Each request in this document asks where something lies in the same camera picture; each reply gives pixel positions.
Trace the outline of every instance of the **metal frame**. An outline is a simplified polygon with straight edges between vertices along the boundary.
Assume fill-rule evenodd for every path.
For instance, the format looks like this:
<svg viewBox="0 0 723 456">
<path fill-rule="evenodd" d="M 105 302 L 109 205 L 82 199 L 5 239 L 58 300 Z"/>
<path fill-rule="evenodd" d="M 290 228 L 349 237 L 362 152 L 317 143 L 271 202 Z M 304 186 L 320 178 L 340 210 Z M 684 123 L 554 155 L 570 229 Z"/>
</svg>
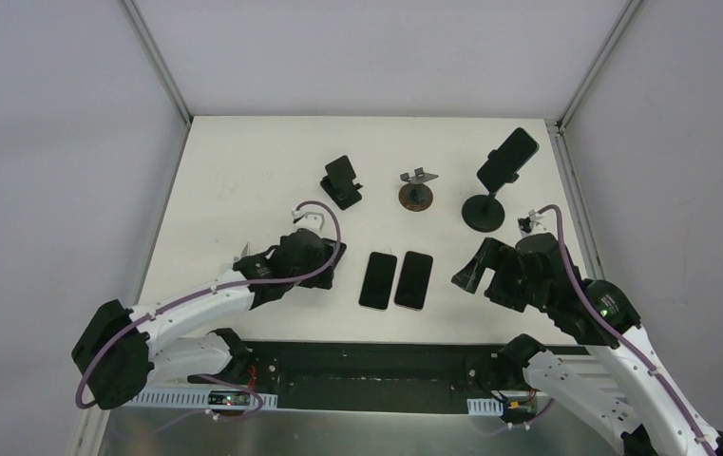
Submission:
<svg viewBox="0 0 723 456">
<path fill-rule="evenodd" d="M 624 36 L 624 32 L 630 27 L 630 24 L 632 24 L 633 19 L 636 18 L 640 7 L 643 6 L 645 1 L 646 0 L 627 0 L 627 3 L 624 4 L 624 9 L 618 15 L 618 19 L 610 29 L 610 33 L 607 34 L 607 39 L 604 40 L 604 44 L 601 45 L 599 52 L 597 52 L 596 57 L 593 59 L 590 67 L 588 67 L 585 77 L 582 78 L 580 86 L 577 87 L 574 96 L 571 98 L 571 101 L 568 102 L 568 106 L 562 112 L 562 116 L 557 122 L 561 133 L 565 133 L 565 129 L 571 123 L 574 115 L 576 115 L 585 95 L 590 91 L 590 88 L 604 68 L 604 64 L 607 63 L 607 59 L 613 53 L 621 37 Z"/>
<path fill-rule="evenodd" d="M 181 91 L 177 86 L 167 63 L 163 59 L 157 43 L 154 40 L 148 25 L 145 23 L 145 19 L 143 18 L 135 0 L 118 0 L 118 3 L 122 7 L 130 27 L 134 30 L 135 36 L 140 42 L 146 58 L 148 59 L 150 65 L 154 68 L 163 89 L 180 115 L 185 130 L 180 155 L 171 180 L 168 182 L 168 191 L 164 198 L 160 219 L 157 222 L 156 230 L 152 233 L 151 248 L 149 249 L 147 258 L 144 262 L 143 276 L 138 288 L 137 299 L 139 299 L 140 293 L 143 290 L 145 277 L 148 273 L 148 264 L 154 253 L 154 248 L 157 244 L 157 237 L 162 227 L 162 219 L 164 219 L 165 210 L 167 208 L 168 201 L 170 200 L 173 183 L 176 179 L 177 173 L 179 172 L 182 151 L 187 143 L 187 138 L 190 134 L 190 128 L 192 126 L 194 116 L 190 113 L 190 110 L 182 97 Z M 565 143 L 564 134 L 566 128 L 579 110 L 586 95 L 598 79 L 598 76 L 603 70 L 610 55 L 617 47 L 620 39 L 624 36 L 625 31 L 636 18 L 637 13 L 644 3 L 645 0 L 627 0 L 623 10 L 616 20 L 616 23 L 611 28 L 604 44 L 601 46 L 593 62 L 588 67 L 585 76 L 582 78 L 582 81 L 577 87 L 577 90 L 563 111 L 561 117 L 558 120 L 546 120 L 549 138 L 551 139 L 554 155 L 560 169 L 560 176 L 565 195 L 569 201 L 573 202 L 573 204 L 571 204 L 572 218 L 576 222 L 575 228 L 582 248 L 585 269 L 588 275 L 593 278 L 603 278 L 604 273 L 599 261 L 599 254 L 596 249 L 593 232 L 591 231 L 587 202 L 581 191 L 577 172 Z M 103 411 L 98 408 L 84 410 L 81 414 L 79 424 L 76 427 L 68 445 L 67 454 L 73 456 L 97 456 L 100 450 L 101 441 L 104 438 L 104 431 L 108 416 L 108 411 Z"/>
<path fill-rule="evenodd" d="M 588 211 L 585 195 L 582 193 L 577 171 L 565 144 L 565 137 L 560 132 L 556 122 L 545 121 L 545 124 L 548 128 L 551 148 L 554 150 L 554 158 L 557 160 L 557 169 L 560 171 L 562 189 L 568 199 L 571 219 L 574 220 L 574 229 L 580 241 L 585 271 L 591 278 L 604 278 L 601 259 L 596 248 L 596 240 L 591 229 L 590 212 Z"/>
<path fill-rule="evenodd" d="M 148 58 L 148 62 L 157 73 L 157 79 L 160 80 L 162 88 L 165 89 L 168 98 L 171 99 L 171 103 L 174 104 L 185 126 L 190 128 L 193 122 L 193 115 L 191 115 L 182 97 L 180 88 L 177 86 L 176 81 L 174 81 L 174 77 L 171 76 L 168 64 L 165 62 L 165 59 L 162 58 L 160 49 L 157 47 L 157 42 L 154 41 L 151 30 L 148 29 L 148 25 L 145 23 L 145 19 L 140 13 L 140 9 L 135 3 L 135 0 L 118 0 L 118 3 L 124 10 L 124 15 L 129 21 L 132 30 L 134 30 L 135 36 L 140 42 L 140 47 L 143 48 L 143 52 L 145 52 L 145 57 Z"/>
</svg>

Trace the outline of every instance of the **metal surface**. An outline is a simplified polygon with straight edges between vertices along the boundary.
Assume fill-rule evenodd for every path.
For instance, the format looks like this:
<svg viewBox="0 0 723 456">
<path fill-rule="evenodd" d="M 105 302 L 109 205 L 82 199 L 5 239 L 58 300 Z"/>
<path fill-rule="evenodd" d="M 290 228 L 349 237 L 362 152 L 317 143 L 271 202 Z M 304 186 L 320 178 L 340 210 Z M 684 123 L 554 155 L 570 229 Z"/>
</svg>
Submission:
<svg viewBox="0 0 723 456">
<path fill-rule="evenodd" d="M 607 34 L 607 39 L 604 41 L 604 44 L 601 45 L 601 48 L 599 49 L 599 52 L 597 52 L 596 58 L 594 58 L 593 62 L 590 64 L 590 67 L 588 67 L 585 77 L 582 78 L 582 82 L 577 87 L 577 91 L 574 92 L 574 97 L 571 98 L 571 101 L 568 102 L 568 106 L 562 112 L 559 126 L 563 133 L 565 132 L 565 128 L 567 128 L 568 124 L 570 124 L 574 114 L 577 113 L 577 109 L 579 109 L 582 100 L 588 90 L 590 90 L 590 87 L 596 81 L 597 76 L 599 76 L 599 73 L 604 67 L 604 64 L 607 62 L 607 59 L 610 57 L 610 54 L 613 53 L 613 49 L 615 49 L 618 45 L 621 36 L 623 36 L 627 28 L 630 27 L 633 19 L 635 19 L 637 12 L 640 10 L 644 1 L 645 0 L 627 0 L 626 5 L 624 5 L 624 9 L 621 11 L 621 14 L 618 15 L 616 23 L 613 25 L 613 28 L 610 29 L 610 33 Z"/>
<path fill-rule="evenodd" d="M 111 431 L 117 426 L 128 434 L 147 432 L 181 413 L 114 410 L 99 456 L 613 454 L 594 430 L 563 407 L 553 407 L 529 431 L 515 427 L 495 436 L 492 432 L 504 426 L 497 417 L 286 410 L 234 423 L 214 423 L 207 415 L 194 415 L 150 438 L 133 441 L 119 440 Z"/>
<path fill-rule="evenodd" d="M 126 19 L 129 21 L 129 25 L 134 30 L 138 41 L 140 41 L 140 46 L 143 48 L 145 56 L 148 58 L 149 63 L 151 63 L 151 66 L 157 73 L 157 77 L 160 79 L 162 88 L 164 88 L 165 92 L 167 92 L 168 98 L 170 98 L 171 102 L 173 102 L 185 126 L 190 128 L 190 125 L 193 122 L 193 116 L 187 108 L 187 104 L 182 97 L 180 88 L 174 81 L 173 76 L 171 76 L 168 64 L 165 62 L 165 59 L 162 58 L 160 49 L 157 47 L 157 42 L 154 41 L 154 37 L 151 35 L 151 30 L 148 29 L 148 25 L 145 23 L 145 19 L 140 13 L 140 9 L 137 4 L 135 4 L 134 0 L 119 0 L 118 3 L 121 4 L 121 8 L 124 10 L 124 14 L 126 15 Z"/>
<path fill-rule="evenodd" d="M 551 148 L 554 150 L 554 158 L 557 160 L 557 167 L 560 170 L 562 188 L 565 190 L 565 198 L 568 200 L 571 218 L 574 220 L 574 229 L 577 232 L 577 239 L 580 241 L 585 272 L 591 278 L 604 278 L 599 252 L 596 249 L 596 240 L 591 230 L 587 203 L 574 169 L 574 163 L 568 153 L 565 137 L 553 121 L 546 121 L 546 126 L 548 127 L 548 137 L 551 140 Z"/>
<path fill-rule="evenodd" d="M 423 170 L 422 167 L 416 168 L 414 170 L 414 176 L 410 177 L 409 173 L 403 173 L 400 175 L 400 180 L 403 182 L 407 182 L 413 185 L 419 185 L 421 183 L 426 183 L 435 180 L 438 178 L 436 174 L 427 173 Z"/>
</svg>

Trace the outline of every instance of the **rusty round base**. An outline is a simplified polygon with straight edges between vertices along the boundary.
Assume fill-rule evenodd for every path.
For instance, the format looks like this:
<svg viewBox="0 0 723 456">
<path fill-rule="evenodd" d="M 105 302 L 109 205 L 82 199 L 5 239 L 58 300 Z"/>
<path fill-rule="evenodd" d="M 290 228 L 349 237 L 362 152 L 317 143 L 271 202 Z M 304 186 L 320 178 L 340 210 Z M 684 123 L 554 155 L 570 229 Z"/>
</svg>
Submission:
<svg viewBox="0 0 723 456">
<path fill-rule="evenodd" d="M 417 203 L 414 201 L 409 194 L 411 193 L 411 190 L 414 189 L 414 185 L 411 183 L 407 183 L 404 185 L 400 192 L 397 194 L 397 198 L 400 200 L 400 204 L 403 205 L 406 209 L 409 209 L 411 212 L 422 212 L 431 207 L 431 204 L 434 202 L 434 194 L 431 192 L 431 189 L 428 188 L 427 185 L 423 185 L 426 187 L 426 200 L 422 203 Z"/>
</svg>

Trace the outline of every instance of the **black smartphone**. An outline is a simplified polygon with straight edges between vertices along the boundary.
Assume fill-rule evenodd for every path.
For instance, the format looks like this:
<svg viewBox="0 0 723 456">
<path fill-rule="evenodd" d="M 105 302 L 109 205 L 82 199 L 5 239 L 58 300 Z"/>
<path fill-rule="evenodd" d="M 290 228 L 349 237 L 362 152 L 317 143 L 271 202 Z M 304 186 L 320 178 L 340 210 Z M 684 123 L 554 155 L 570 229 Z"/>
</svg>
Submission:
<svg viewBox="0 0 723 456">
<path fill-rule="evenodd" d="M 419 311 L 426 304 L 428 280 L 431 278 L 431 266 L 434 258 L 416 252 L 406 252 L 400 280 L 394 292 L 394 303 Z"/>
<path fill-rule="evenodd" d="M 397 256 L 372 252 L 361 286 L 358 304 L 371 309 L 384 311 L 389 306 L 391 286 L 394 284 L 394 268 Z"/>
</svg>

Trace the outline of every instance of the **black panel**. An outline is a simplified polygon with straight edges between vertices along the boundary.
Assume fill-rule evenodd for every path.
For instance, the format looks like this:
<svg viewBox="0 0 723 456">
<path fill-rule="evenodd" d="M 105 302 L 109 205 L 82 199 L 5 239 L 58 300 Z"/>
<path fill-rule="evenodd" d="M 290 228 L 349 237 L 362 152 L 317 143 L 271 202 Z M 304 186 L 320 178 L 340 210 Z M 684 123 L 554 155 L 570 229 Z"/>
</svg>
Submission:
<svg viewBox="0 0 723 456">
<path fill-rule="evenodd" d="M 490 397 L 469 376 L 486 371 L 503 345 L 252 342 L 258 392 L 277 394 L 283 409 L 466 413 L 468 398 Z M 587 354 L 582 347 L 550 347 Z M 227 381 L 245 383 L 243 378 Z M 189 377 L 201 383 L 198 377 Z M 498 379 L 491 384 L 498 385 Z"/>
</svg>

